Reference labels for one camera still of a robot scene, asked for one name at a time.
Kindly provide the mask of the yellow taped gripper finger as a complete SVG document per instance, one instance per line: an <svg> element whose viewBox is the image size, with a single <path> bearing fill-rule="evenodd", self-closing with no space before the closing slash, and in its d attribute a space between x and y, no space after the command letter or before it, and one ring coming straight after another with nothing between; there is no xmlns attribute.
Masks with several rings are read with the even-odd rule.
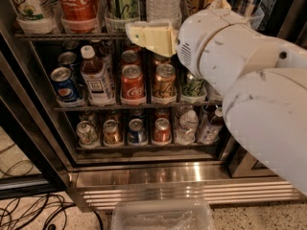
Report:
<svg viewBox="0 0 307 230"><path fill-rule="evenodd" d="M166 58L177 53L178 30L168 19L131 22L125 28L133 44Z"/></svg>
<svg viewBox="0 0 307 230"><path fill-rule="evenodd" d="M214 10L214 9L230 10L231 6L227 2L227 0L213 0L213 2L209 5L209 9L210 10Z"/></svg>

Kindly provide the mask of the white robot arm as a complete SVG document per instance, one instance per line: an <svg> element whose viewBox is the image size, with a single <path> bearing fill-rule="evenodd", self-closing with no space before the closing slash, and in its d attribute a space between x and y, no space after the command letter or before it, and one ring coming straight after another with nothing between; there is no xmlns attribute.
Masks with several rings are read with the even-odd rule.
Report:
<svg viewBox="0 0 307 230"><path fill-rule="evenodd" d="M230 9L189 16L179 29L166 19L126 26L130 41L177 56L223 98L225 124L239 142L307 195L307 51L254 31Z"/></svg>

